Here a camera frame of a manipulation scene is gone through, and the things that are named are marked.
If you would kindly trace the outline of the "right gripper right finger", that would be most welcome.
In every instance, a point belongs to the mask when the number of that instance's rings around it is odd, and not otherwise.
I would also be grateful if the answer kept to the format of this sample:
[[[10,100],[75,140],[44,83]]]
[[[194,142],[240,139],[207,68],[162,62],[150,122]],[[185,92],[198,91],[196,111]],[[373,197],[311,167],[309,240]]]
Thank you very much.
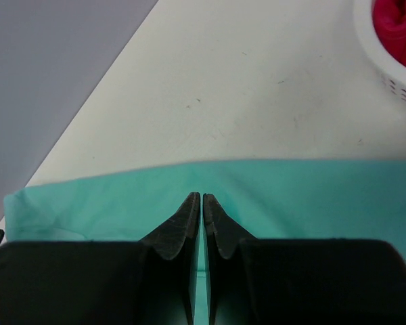
[[[406,324],[406,263],[364,239],[259,239],[202,203],[211,324]]]

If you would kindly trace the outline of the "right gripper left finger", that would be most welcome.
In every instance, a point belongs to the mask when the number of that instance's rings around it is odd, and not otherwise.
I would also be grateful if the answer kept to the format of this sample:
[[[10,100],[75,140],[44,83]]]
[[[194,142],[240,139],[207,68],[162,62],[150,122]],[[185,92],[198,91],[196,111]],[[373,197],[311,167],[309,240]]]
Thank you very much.
[[[137,241],[0,244],[0,324],[192,324],[200,195]]]

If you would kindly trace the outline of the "mint green t shirt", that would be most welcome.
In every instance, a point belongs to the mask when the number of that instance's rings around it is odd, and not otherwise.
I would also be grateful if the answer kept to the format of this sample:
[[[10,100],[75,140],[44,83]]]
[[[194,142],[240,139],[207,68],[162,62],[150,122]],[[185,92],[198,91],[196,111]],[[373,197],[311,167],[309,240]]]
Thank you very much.
[[[202,203],[259,239],[389,243],[406,263],[406,162],[197,162],[27,187],[4,200],[7,243],[137,241],[200,195],[194,321],[208,310]]]

